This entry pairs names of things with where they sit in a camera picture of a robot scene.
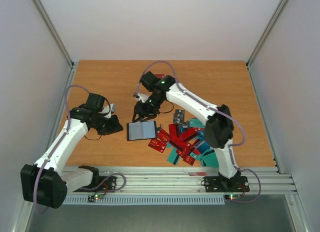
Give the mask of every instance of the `wooden table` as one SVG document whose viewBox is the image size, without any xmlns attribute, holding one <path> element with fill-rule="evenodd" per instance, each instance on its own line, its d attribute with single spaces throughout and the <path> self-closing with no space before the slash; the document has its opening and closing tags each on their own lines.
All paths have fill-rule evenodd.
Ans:
<svg viewBox="0 0 320 232">
<path fill-rule="evenodd" d="M 117 106 L 116 115 L 124 130 L 103 136 L 98 141 L 83 138 L 70 156 L 67 165 L 91 166 L 173 166 L 167 162 L 171 149 L 163 154 L 148 147 L 150 140 L 127 141 L 127 122 L 131 122 L 136 101 L 133 98 L 142 71 L 152 61 L 80 61 L 74 84 L 86 87 L 90 92 L 105 96 Z M 257 106 L 251 80 L 243 61 L 172 61 L 180 82 L 191 92 L 215 105 L 227 105 L 246 132 L 245 145 L 234 149 L 240 167 L 274 166 L 262 118 Z M 150 69 L 154 74 L 172 74 L 165 64 L 157 64 Z M 140 87 L 140 92 L 147 91 Z M 73 108 L 84 103 L 87 93 L 73 88 L 69 106 Z M 167 102 L 161 111 L 168 111 Z M 185 120 L 192 117 L 186 113 Z M 160 114 L 155 119 L 157 125 L 168 131 L 173 122 L 173 112 Z M 87 137 L 98 138 L 96 131 L 90 130 Z M 235 126 L 234 142 L 242 139 Z M 189 166 L 180 160 L 178 166 Z"/>
</svg>

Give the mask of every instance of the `aluminum frame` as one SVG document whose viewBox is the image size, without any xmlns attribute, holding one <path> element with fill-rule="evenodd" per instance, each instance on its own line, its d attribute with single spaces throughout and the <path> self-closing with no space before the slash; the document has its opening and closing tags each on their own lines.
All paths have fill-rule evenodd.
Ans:
<svg viewBox="0 0 320 232">
<path fill-rule="evenodd" d="M 65 89 L 71 85 L 77 70 L 77 63 L 70 71 L 70 75 L 65 84 Z M 56 111 L 56 117 L 52 126 L 52 133 L 48 139 L 47 145 L 49 146 L 55 139 L 59 125 L 64 111 L 64 100 L 61 96 L 59 107 Z M 76 170 L 76 166 L 66 166 L 64 172 Z M 207 167 L 97 167 L 101 175 L 109 175 L 112 173 L 120 172 L 127 177 L 127 185 L 122 190 L 114 193 L 114 195 L 181 195 L 181 196 L 199 196 L 207 195 L 205 188 L 201 185 L 203 176 L 190 176 L 196 172 L 205 172 L 208 175 L 216 176 L 218 170 L 215 168 Z M 294 181 L 291 175 L 280 174 L 278 167 L 255 167 L 250 168 L 254 170 L 261 179 L 261 193 L 263 195 L 286 195 L 287 198 L 299 198 Z M 257 179 L 250 172 L 244 172 L 243 175 L 248 177 L 251 191 L 248 195 L 256 195 L 258 193 Z M 122 178 L 118 178 L 117 183 L 120 185 L 123 182 Z M 214 193 L 215 195 L 223 195 L 224 193 Z M 305 217 L 302 206 L 295 208 L 291 206 L 290 213 L 296 228 L 307 228 L 307 219 Z M 12 232 L 25 232 L 28 224 L 29 217 L 32 213 L 32 203 L 20 200 L 19 204 L 21 213 L 17 215 L 16 223 L 13 226 Z"/>
<path fill-rule="evenodd" d="M 41 3 L 41 0 L 32 0 L 36 6 L 36 8 L 38 9 L 41 17 L 43 18 L 45 24 L 47 25 L 50 33 L 52 34 L 52 36 L 54 37 L 58 47 L 60 48 L 62 54 L 64 55 L 67 63 L 69 64 L 70 68 L 72 68 L 73 66 L 73 62 L 72 59 L 67 51 L 67 49 L 65 48 L 65 45 L 63 44 L 63 42 L 61 41 L 59 34 L 57 33 L 53 23 L 51 22 L 43 4 Z"/>
<path fill-rule="evenodd" d="M 270 132 L 269 132 L 268 127 L 267 127 L 267 122 L 266 122 L 266 119 L 265 119 L 265 116 L 264 116 L 264 113 L 262 111 L 261 104 L 260 104 L 260 101 L 259 101 L 259 98 L 258 98 L 258 95 L 257 95 L 257 90 L 256 90 L 254 78 L 252 76 L 251 67 L 247 66 L 247 69 L 248 69 L 249 77 L 250 77 L 250 80 L 251 80 L 252 88 L 253 88 L 254 94 L 256 96 L 256 98 L 255 98 L 256 99 L 256 103 L 258 104 L 259 112 L 260 112 L 260 115 L 262 117 L 262 121 L 263 121 L 263 124 L 264 124 L 265 133 L 266 133 L 266 136 L 268 138 L 268 142 L 269 142 L 269 145 L 270 145 L 270 148 L 271 148 L 271 152 L 272 152 L 272 155 L 273 155 L 274 163 L 275 163 L 275 166 L 277 166 L 279 172 L 281 173 L 283 167 L 282 167 L 281 161 L 279 161 L 279 158 L 275 153 L 275 148 L 274 148 L 274 145 L 272 143 Z"/>
<path fill-rule="evenodd" d="M 247 66 L 250 66 L 252 65 L 253 61 L 255 60 L 257 54 L 259 53 L 260 51 L 260 48 L 263 46 L 265 40 L 267 39 L 269 33 L 271 32 L 271 30 L 273 29 L 273 27 L 275 26 L 278 18 L 280 17 L 283 9 L 285 8 L 287 2 L 289 0 L 280 0 L 280 2 L 278 3 L 278 5 L 276 6 L 276 9 L 273 13 L 273 15 L 271 16 L 268 24 L 266 25 L 258 43 L 256 44 L 251 56 L 249 57 L 248 59 L 248 62 L 246 63 Z"/>
</svg>

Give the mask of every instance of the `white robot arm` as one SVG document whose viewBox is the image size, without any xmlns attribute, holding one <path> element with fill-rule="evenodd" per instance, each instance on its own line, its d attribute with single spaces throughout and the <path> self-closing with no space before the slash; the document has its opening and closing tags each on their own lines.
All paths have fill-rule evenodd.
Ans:
<svg viewBox="0 0 320 232">
<path fill-rule="evenodd" d="M 218 107 L 211 104 L 192 92 L 169 75 L 157 79 L 150 71 L 144 74 L 140 83 L 150 92 L 151 96 L 136 94 L 138 101 L 134 107 L 132 121 L 145 121 L 159 115 L 160 105 L 169 101 L 184 108 L 196 116 L 204 125 L 204 140 L 214 148 L 219 163 L 219 176 L 226 190 L 235 185 L 241 173 L 236 169 L 235 156 L 232 148 L 233 123 L 230 119 L 211 110 L 219 110 L 230 115 L 227 106 Z"/>
<path fill-rule="evenodd" d="M 115 105 L 103 108 L 104 100 L 104 97 L 90 93 L 85 104 L 70 111 L 70 118 L 41 158 L 34 165 L 22 168 L 22 193 L 26 201 L 33 202 L 36 193 L 38 204 L 58 208 L 67 194 L 81 187 L 98 185 L 99 171 L 96 168 L 80 166 L 78 170 L 64 175 L 62 171 L 72 151 L 90 128 L 96 129 L 101 136 L 123 130 L 118 117 L 113 114 Z"/>
</svg>

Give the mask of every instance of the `black bracket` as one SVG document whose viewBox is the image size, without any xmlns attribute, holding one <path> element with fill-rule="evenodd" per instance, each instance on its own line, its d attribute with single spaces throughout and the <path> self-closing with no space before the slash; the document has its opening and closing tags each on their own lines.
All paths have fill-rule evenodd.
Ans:
<svg viewBox="0 0 320 232">
<path fill-rule="evenodd" d="M 175 79 L 169 75 L 163 79 L 158 79 L 152 72 L 148 71 L 142 76 L 140 83 L 152 94 L 146 102 L 138 101 L 136 103 L 132 122 L 152 120 L 158 116 L 161 104 L 167 99 L 166 92 L 175 84 Z"/>
<path fill-rule="evenodd" d="M 217 108 L 219 111 L 231 116 L 226 105 Z M 226 142 L 233 137 L 234 125 L 232 120 L 218 113 L 208 116 L 204 129 L 204 140 L 213 148 L 224 148 Z"/>
<path fill-rule="evenodd" d="M 100 176 L 99 177 L 99 181 L 97 184 L 100 184 L 104 179 L 106 178 L 106 176 Z M 114 190 L 116 188 L 116 185 L 117 185 L 117 178 L 115 176 L 111 176 L 110 178 L 108 178 L 107 180 L 104 181 L 104 184 L 106 184 L 108 186 L 108 189 L 107 189 L 107 193 L 108 191 L 110 190 Z M 88 189 L 91 189 L 91 188 L 94 188 L 95 186 L 93 185 L 89 185 L 89 186 L 86 186 L 84 188 L 88 188 Z M 104 185 L 101 185 L 99 186 L 97 189 L 93 190 L 93 191 L 87 191 L 87 190 L 76 190 L 75 192 L 98 192 L 98 191 L 104 191 L 106 189 L 106 187 Z"/>
<path fill-rule="evenodd" d="M 237 182 L 230 188 L 226 189 L 226 187 L 222 183 L 221 176 L 206 176 L 204 177 L 202 185 L 205 187 L 205 192 L 244 192 L 244 190 L 241 188 L 243 187 L 245 189 L 245 192 L 250 191 L 248 179 L 246 176 L 240 176 L 237 179 Z"/>
<path fill-rule="evenodd" d="M 22 194 L 25 201 L 34 201 L 34 186 L 39 169 L 36 165 L 25 165 L 21 169 Z M 62 205 L 66 195 L 66 183 L 58 173 L 52 167 L 44 169 L 38 183 L 37 203 L 56 209 Z"/>
<path fill-rule="evenodd" d="M 96 129 L 98 135 L 110 135 L 124 128 L 119 123 L 116 115 L 111 115 L 106 118 L 105 114 L 100 113 L 104 106 L 106 98 L 98 94 L 90 93 L 85 104 L 73 108 L 70 111 L 70 116 L 73 119 L 78 119 L 82 123 L 86 123 L 88 130 Z"/>
</svg>

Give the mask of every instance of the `red paper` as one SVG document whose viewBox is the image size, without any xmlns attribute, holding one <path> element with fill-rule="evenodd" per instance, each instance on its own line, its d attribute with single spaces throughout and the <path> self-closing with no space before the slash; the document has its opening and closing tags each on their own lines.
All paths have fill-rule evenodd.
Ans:
<svg viewBox="0 0 320 232">
<path fill-rule="evenodd" d="M 180 135 L 180 138 L 184 142 L 188 142 L 189 140 L 192 140 L 194 137 L 196 137 L 198 135 L 197 132 L 201 130 L 201 128 L 189 128 Z"/>
<path fill-rule="evenodd" d="M 197 139 L 191 146 L 190 152 L 195 153 L 197 156 L 201 155 L 200 151 L 198 151 L 195 146 L 198 142 L 200 142 L 201 140 Z"/>
<path fill-rule="evenodd" d="M 182 141 L 177 136 L 171 136 L 169 143 L 180 152 L 182 152 L 188 146 L 186 142 Z"/>
<path fill-rule="evenodd" d="M 152 139 L 149 144 L 149 147 L 154 148 L 155 150 L 163 153 L 165 151 L 165 148 L 167 147 L 166 143 L 163 143 L 161 140 L 158 139 Z"/>
<path fill-rule="evenodd" d="M 181 157 L 183 157 L 185 154 L 186 154 L 186 150 L 185 149 L 183 149 L 182 151 L 180 151 L 180 150 L 176 150 L 176 153 L 178 154 L 178 156 L 181 156 Z"/>
<path fill-rule="evenodd" d="M 158 139 L 161 140 L 164 143 L 168 143 L 171 136 L 161 128 L 161 130 L 158 132 Z"/>
<path fill-rule="evenodd" d="M 169 125 L 169 134 L 170 134 L 171 136 L 180 137 L 179 124 L 170 124 L 170 125 Z"/>
<path fill-rule="evenodd" d="M 195 163 L 195 158 L 192 158 L 191 156 L 186 156 L 183 158 L 184 162 L 187 162 L 189 165 L 193 166 Z"/>
<path fill-rule="evenodd" d="M 165 75 L 164 75 L 164 74 L 155 74 L 155 76 L 156 76 L 157 78 L 159 78 L 159 79 L 162 79 L 162 78 L 164 78 L 164 77 L 165 77 Z"/>
</svg>

